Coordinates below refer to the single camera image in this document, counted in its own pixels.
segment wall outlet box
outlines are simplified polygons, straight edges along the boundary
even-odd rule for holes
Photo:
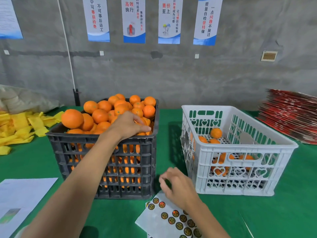
[[[277,52],[275,51],[264,51],[262,53],[261,61],[265,62],[274,62],[277,56]]]

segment poster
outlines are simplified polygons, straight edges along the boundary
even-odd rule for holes
[[[89,41],[110,42],[107,0],[82,0]]]
[[[214,46],[222,0],[198,0],[194,45]]]
[[[11,0],[0,0],[0,39],[23,39]]]
[[[158,0],[158,43],[180,44],[183,0]]]
[[[121,0],[123,42],[145,43],[145,0]]]

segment white plastic crate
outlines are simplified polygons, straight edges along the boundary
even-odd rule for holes
[[[183,105],[181,144],[197,193],[272,196],[296,142],[232,106]],[[221,144],[206,144],[220,128]],[[225,160],[219,164],[219,157]],[[254,160],[247,160],[251,155]]]

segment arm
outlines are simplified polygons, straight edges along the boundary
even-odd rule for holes
[[[117,144],[150,127],[138,116],[125,112],[102,133],[96,144],[25,229],[22,238],[79,237],[89,214],[101,177]]]
[[[172,184],[170,189],[165,180]],[[178,168],[168,168],[159,178],[166,197],[181,209],[188,212],[205,238],[230,238],[208,207],[200,200],[192,180]]]

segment black plastic crate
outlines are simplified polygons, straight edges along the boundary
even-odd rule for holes
[[[114,150],[101,178],[96,199],[149,199],[154,195],[156,135],[159,130],[158,100],[155,109],[153,133],[122,140]],[[89,151],[86,144],[95,144],[99,137],[66,134],[67,130],[60,123],[46,133],[64,180]]]

